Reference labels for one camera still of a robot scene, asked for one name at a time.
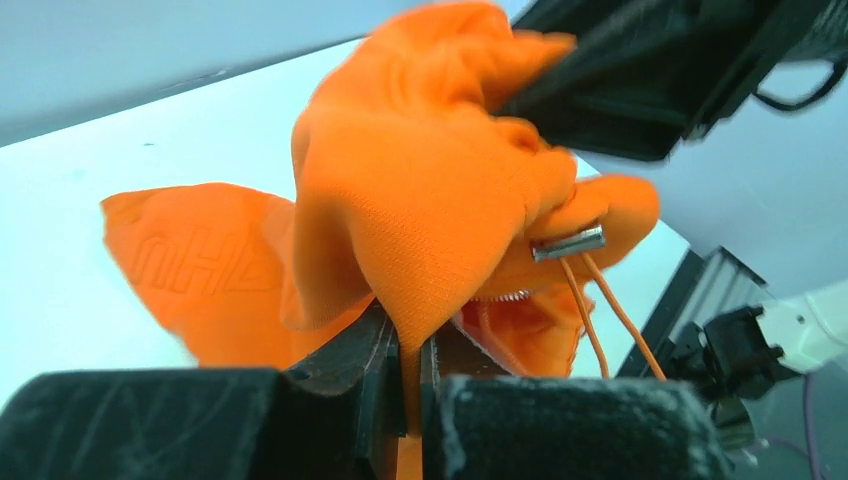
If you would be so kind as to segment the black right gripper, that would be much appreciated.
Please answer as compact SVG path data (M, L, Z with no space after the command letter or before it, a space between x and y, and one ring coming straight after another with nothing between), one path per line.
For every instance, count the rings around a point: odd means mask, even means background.
M502 114L551 144L641 162L704 138L749 98L806 109L847 70L843 1L538 1L516 27L570 33L577 45ZM831 65L811 94L789 101L762 89L775 66L804 61Z

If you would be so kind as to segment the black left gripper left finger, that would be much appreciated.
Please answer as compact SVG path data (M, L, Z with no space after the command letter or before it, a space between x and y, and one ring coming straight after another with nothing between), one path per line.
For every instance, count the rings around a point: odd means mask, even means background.
M1 415L5 479L390 479L398 340L372 303L285 369L42 374Z

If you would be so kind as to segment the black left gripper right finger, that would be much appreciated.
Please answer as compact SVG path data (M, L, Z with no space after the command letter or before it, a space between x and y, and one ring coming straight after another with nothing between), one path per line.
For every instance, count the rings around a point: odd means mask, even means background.
M427 479L725 479L694 393L645 379L504 375L453 325L421 350Z

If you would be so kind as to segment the orange zip-up jacket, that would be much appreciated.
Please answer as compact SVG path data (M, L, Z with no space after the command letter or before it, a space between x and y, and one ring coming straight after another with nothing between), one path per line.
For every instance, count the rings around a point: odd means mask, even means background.
M399 336L423 475L420 350L449 321L509 372L567 377L593 337L585 286L654 229L647 181L579 179L499 108L575 47L487 1L398 15L314 91L292 132L294 200L226 183L112 195L104 243L202 367L287 368L378 301Z

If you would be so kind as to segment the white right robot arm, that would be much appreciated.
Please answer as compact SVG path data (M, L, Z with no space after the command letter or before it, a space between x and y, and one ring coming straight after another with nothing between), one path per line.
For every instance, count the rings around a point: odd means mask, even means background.
M518 29L570 33L577 51L503 108L550 143L665 161L748 98L788 114L825 98L847 69L843 1L537 1ZM786 300L725 250L688 254L619 373L657 362L700 394L729 450L754 440L746 411L776 384L847 351L847 285Z

